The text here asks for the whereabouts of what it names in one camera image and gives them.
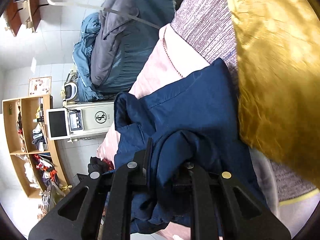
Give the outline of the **navy blue padded jacket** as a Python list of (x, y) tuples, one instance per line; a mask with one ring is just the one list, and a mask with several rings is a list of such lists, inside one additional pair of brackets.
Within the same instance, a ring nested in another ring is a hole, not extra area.
[(132, 199), (131, 233), (155, 233), (170, 222), (190, 225), (190, 194), (177, 183), (177, 171), (186, 161), (208, 172), (235, 175), (265, 202), (248, 146), (239, 136), (236, 93), (222, 59), (140, 99), (118, 94), (114, 125), (120, 133), (116, 167), (131, 161), (152, 140), (149, 189)]

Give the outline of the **red patterned garment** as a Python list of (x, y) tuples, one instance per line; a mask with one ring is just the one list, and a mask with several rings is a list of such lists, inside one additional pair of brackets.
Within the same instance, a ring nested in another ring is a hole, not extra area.
[(112, 170), (114, 170), (114, 164), (112, 163), (111, 160), (103, 159), (102, 161), (103, 161), (103, 163), (105, 164), (107, 171), (112, 171)]

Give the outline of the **black quilted jacket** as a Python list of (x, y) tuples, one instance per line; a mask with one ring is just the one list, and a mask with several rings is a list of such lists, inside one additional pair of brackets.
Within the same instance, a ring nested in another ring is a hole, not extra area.
[(90, 174), (92, 172), (99, 172), (100, 174), (108, 172), (102, 159), (97, 157), (90, 158), (90, 162), (88, 164), (88, 173)]

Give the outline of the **white machine with control panel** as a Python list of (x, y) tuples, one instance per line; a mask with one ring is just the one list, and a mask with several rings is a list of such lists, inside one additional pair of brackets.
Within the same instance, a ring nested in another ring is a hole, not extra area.
[(68, 105), (64, 110), (68, 138), (72, 140), (105, 134), (114, 121), (112, 101), (78, 103)]

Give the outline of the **white tablet screen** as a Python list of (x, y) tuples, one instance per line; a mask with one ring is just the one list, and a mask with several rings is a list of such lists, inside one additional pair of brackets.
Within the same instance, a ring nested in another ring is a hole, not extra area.
[(67, 109), (55, 108), (46, 110), (47, 127), (50, 140), (67, 139), (70, 136)]

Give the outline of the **wooden cubby shelf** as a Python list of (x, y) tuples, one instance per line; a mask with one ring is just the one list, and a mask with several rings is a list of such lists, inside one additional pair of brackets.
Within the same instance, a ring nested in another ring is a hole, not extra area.
[[(53, 105), (52, 96), (47, 94), (2, 101), (4, 129), (9, 154), (20, 184), (29, 198), (39, 198), (40, 192), (46, 189), (40, 172), (36, 169), (34, 158), (34, 155), (39, 154), (40, 151), (31, 143), (31, 130), (36, 127), (33, 120), (36, 118), (36, 110), (40, 103), (43, 103), (45, 111), (51, 109)], [(30, 181), (25, 175), (22, 160), (24, 154), (31, 161), (31, 168), (36, 182), (40, 186), (39, 189), (31, 187)]]

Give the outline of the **white kettle appliance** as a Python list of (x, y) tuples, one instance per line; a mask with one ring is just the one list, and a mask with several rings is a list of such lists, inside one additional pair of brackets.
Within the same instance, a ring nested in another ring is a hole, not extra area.
[(65, 83), (64, 89), (66, 101), (74, 101), (78, 96), (78, 85), (75, 82)]

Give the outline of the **gold satin pillow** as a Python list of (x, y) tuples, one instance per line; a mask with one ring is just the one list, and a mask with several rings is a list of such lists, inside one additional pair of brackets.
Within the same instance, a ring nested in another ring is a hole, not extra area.
[(319, 0), (227, 0), (240, 135), (319, 185)]

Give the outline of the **pink polka dot bedsheet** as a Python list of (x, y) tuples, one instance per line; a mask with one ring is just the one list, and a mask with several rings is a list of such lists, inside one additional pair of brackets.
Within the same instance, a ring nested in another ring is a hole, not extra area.
[[(140, 99), (144, 96), (152, 94), (166, 85), (187, 77), (192, 72), (202, 70), (203, 68), (210, 66), (212, 63), (208, 63), (199, 53), (189, 46), (185, 40), (176, 34), (170, 25), (166, 25), (160, 29), (159, 41), (155, 45), (143, 69), (138, 74), (131, 90), (127, 93), (132, 94), (136, 98)], [(113, 171), (118, 169), (118, 167), (115, 166), (114, 157), (117, 153), (119, 142), (120, 133), (116, 131), (113, 121), (113, 124), (108, 130), (105, 140), (100, 146), (99, 150), (99, 155), (101, 157), (105, 157), (113, 162)], [(189, 191), (191, 218), (193, 211), (193, 193), (191, 177), (185, 166), (188, 162), (191, 161), (186, 161), (178, 169), (177, 183), (180, 186), (184, 186)], [(146, 181), (146, 188), (142, 190), (134, 190), (132, 199), (135, 194), (147, 192), (148, 189), (149, 188)], [(189, 237), (191, 238), (191, 223), (189, 226), (183, 227), (185, 230), (189, 231)]]

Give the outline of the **wall poster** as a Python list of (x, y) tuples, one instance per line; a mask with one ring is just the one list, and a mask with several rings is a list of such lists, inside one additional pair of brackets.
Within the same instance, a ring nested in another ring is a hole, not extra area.
[(37, 77), (29, 80), (28, 96), (41, 96), (51, 94), (52, 77)]

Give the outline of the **wooden wall shelf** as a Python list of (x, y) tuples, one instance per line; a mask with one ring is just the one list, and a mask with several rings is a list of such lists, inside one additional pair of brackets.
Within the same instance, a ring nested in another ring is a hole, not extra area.
[(35, 33), (41, 20), (40, 0), (9, 0), (3, 18), (5, 30), (11, 31), (14, 37), (22, 25)]

